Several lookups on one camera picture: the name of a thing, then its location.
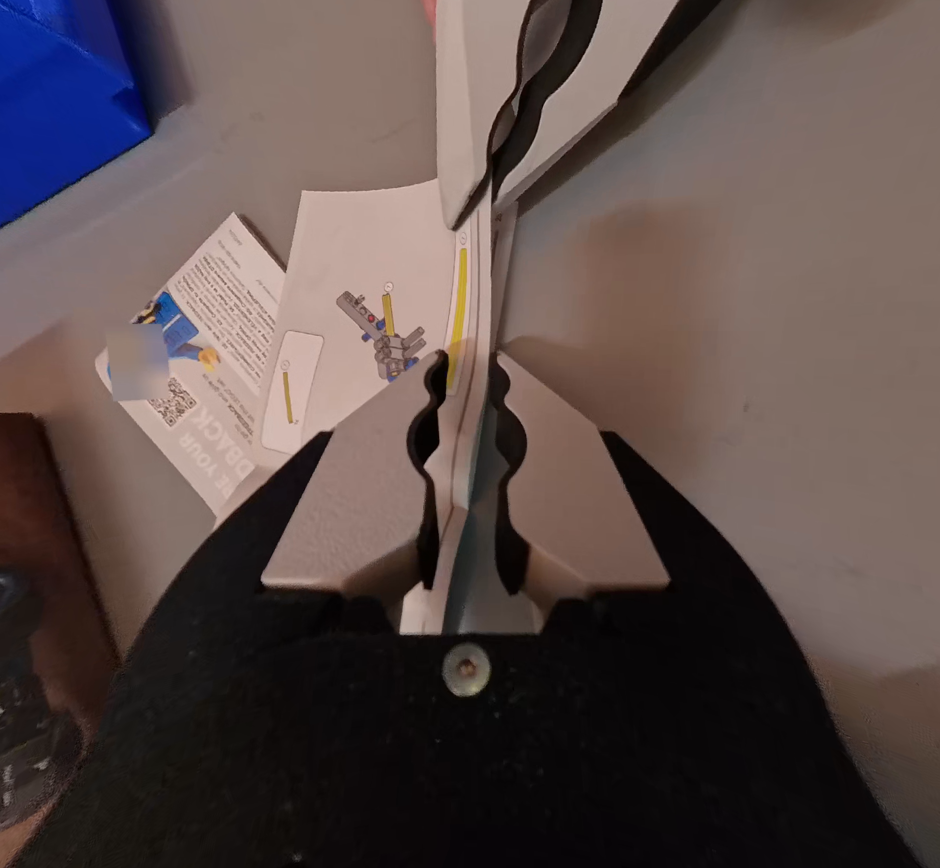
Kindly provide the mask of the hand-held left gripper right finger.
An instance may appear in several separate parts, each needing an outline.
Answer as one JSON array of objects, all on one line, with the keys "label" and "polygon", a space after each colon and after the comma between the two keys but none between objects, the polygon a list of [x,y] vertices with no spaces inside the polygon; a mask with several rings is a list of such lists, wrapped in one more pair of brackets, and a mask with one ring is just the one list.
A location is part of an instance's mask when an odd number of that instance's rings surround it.
[{"label": "hand-held left gripper right finger", "polygon": [[510,595],[545,626],[563,601],[660,592],[670,577],[605,437],[503,352],[491,359],[497,489],[494,556]]}]

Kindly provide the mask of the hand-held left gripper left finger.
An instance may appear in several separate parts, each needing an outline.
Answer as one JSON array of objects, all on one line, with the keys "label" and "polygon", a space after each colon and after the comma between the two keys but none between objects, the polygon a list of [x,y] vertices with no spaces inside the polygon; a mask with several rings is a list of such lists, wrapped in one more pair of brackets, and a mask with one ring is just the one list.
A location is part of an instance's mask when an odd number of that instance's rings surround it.
[{"label": "hand-held left gripper left finger", "polygon": [[262,572],[267,600],[375,602],[410,634],[407,597],[431,589],[440,556],[434,479],[448,372],[447,352],[435,350],[334,428]]}]

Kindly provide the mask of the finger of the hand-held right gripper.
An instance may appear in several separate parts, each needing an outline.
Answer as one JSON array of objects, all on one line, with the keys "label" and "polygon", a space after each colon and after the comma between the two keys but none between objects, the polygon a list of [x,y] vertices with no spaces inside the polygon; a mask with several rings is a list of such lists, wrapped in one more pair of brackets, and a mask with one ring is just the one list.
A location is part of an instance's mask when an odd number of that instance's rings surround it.
[{"label": "finger of the hand-held right gripper", "polygon": [[561,38],[523,85],[521,115],[493,163],[493,207],[514,203],[718,0],[572,0]]},{"label": "finger of the hand-held right gripper", "polygon": [[523,85],[557,46],[572,0],[437,0],[437,178],[455,229],[493,179]]}]

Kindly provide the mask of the lego instruction booklet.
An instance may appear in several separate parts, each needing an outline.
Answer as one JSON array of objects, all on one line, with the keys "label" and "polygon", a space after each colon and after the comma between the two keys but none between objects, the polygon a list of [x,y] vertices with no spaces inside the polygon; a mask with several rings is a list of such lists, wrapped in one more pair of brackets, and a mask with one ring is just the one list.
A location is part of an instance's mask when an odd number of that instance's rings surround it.
[{"label": "lego instruction booklet", "polygon": [[449,357],[442,447],[430,457],[443,550],[430,591],[404,598],[405,633],[444,630],[517,216],[516,203],[485,202],[450,230],[435,180],[302,194],[263,378],[262,469],[279,469],[373,399],[409,359]]}]

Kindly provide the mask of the white printed leaflet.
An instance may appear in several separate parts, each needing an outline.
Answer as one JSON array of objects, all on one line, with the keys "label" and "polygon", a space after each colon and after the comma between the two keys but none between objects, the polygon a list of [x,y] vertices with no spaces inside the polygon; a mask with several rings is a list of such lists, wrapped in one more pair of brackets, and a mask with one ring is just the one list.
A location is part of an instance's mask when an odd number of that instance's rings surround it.
[{"label": "white printed leaflet", "polygon": [[285,269],[230,215],[135,313],[158,330],[167,378],[157,396],[120,401],[212,514],[255,467],[260,385]]}]

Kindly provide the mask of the dark brown wooden furniture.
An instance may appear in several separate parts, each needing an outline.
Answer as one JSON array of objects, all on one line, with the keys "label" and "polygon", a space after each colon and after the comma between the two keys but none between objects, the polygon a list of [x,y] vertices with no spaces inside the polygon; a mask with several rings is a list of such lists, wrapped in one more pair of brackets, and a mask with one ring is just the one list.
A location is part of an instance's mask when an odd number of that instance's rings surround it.
[{"label": "dark brown wooden furniture", "polygon": [[1,416],[1,553],[41,600],[28,643],[49,704],[70,713],[88,748],[118,651],[44,425],[25,413]]}]

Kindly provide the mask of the blue plastic bin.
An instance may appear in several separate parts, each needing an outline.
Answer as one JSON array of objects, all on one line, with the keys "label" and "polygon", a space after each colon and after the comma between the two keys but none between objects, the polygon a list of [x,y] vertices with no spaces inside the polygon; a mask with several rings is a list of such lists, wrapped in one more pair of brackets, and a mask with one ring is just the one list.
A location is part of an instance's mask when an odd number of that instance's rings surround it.
[{"label": "blue plastic bin", "polygon": [[1,0],[1,224],[152,134],[112,0]]}]

